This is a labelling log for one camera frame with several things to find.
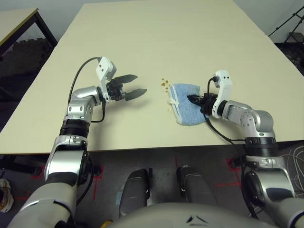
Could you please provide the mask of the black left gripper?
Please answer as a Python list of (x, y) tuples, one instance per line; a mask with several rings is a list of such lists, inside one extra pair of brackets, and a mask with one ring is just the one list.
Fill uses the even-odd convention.
[(110, 100), (120, 101), (125, 99), (125, 101), (134, 100), (144, 95), (147, 92), (147, 89), (139, 88), (131, 92), (124, 93), (123, 84), (134, 81), (138, 76), (128, 74), (124, 76), (119, 76), (113, 78), (106, 84), (107, 92)]

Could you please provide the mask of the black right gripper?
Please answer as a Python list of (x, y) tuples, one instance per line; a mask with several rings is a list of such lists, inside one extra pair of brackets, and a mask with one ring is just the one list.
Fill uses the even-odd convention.
[(204, 93), (204, 96), (188, 95), (187, 98), (195, 105), (201, 106), (201, 112), (205, 115), (212, 115), (213, 105), (217, 100), (218, 95), (214, 93)]

